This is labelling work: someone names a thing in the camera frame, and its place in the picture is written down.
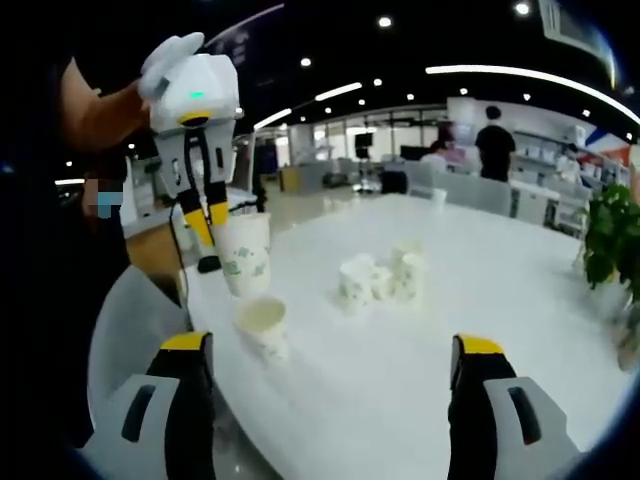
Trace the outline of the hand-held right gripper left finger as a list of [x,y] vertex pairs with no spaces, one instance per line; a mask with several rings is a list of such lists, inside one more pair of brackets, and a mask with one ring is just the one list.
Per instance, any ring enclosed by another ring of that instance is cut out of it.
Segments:
[[213,336],[176,335],[97,414],[82,457],[100,479],[214,479]]

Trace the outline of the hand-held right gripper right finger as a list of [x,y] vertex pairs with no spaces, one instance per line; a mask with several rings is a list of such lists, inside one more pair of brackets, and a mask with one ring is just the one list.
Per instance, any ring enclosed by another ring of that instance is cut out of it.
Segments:
[[567,416],[494,341],[452,341],[450,479],[563,479],[583,457]]

